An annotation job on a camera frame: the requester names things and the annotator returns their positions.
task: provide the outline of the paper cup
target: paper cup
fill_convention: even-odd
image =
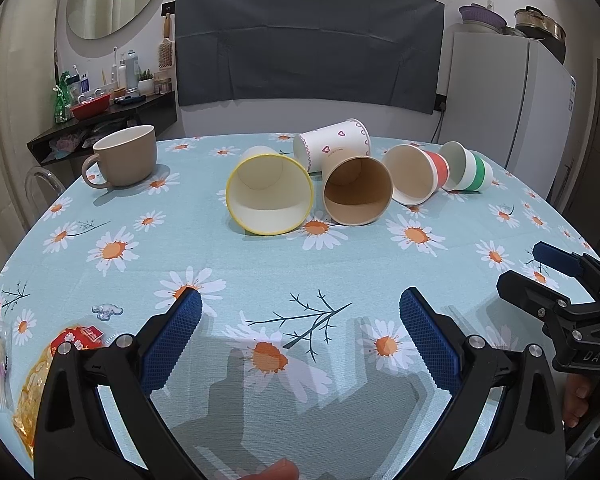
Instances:
[[[322,163],[322,199],[331,218],[342,225],[364,225],[389,207],[393,191],[387,168],[353,150],[331,152]]]
[[[410,144],[392,147],[382,159],[394,183],[393,199],[403,205],[418,205],[429,198],[448,176],[448,166]]]
[[[440,155],[449,166],[449,178],[443,189],[447,191],[482,191],[491,185],[493,169],[480,156],[470,152],[459,142],[447,142]]]
[[[294,157],[309,173],[322,171],[327,155],[343,148],[357,155],[371,153],[369,134],[359,120],[347,119],[294,137]]]
[[[314,203],[314,185],[295,160],[267,146],[246,150],[226,183],[226,206],[243,229],[279,235],[298,227]]]

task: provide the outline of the metal bolt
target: metal bolt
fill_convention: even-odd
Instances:
[[[68,341],[65,341],[64,343],[60,343],[60,346],[58,347],[58,353],[60,353],[62,355],[67,355],[69,353],[69,350],[71,350],[71,346],[72,346],[72,344],[69,343]]]
[[[129,334],[123,334],[119,338],[116,339],[116,346],[119,348],[127,348],[131,346],[131,343],[134,341],[133,336]]]
[[[482,339],[479,335],[472,335],[469,338],[469,345],[474,348],[484,348],[484,339]]]
[[[542,349],[538,345],[529,345],[529,353],[533,357],[540,357],[542,356]]]

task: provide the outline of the curtain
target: curtain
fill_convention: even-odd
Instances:
[[[0,270],[37,220],[24,191],[36,161],[27,142],[53,125],[58,0],[0,7]]]

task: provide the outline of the human hand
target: human hand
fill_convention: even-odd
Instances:
[[[569,428],[578,425],[589,409],[589,396],[593,390],[591,380],[578,374],[569,374],[564,390],[562,420]]]
[[[298,466],[282,458],[261,473],[243,476],[240,480],[298,480],[299,476]]]

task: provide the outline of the white refrigerator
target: white refrigerator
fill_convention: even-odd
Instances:
[[[546,198],[569,133],[576,82],[537,40],[456,32],[439,142],[457,140]]]

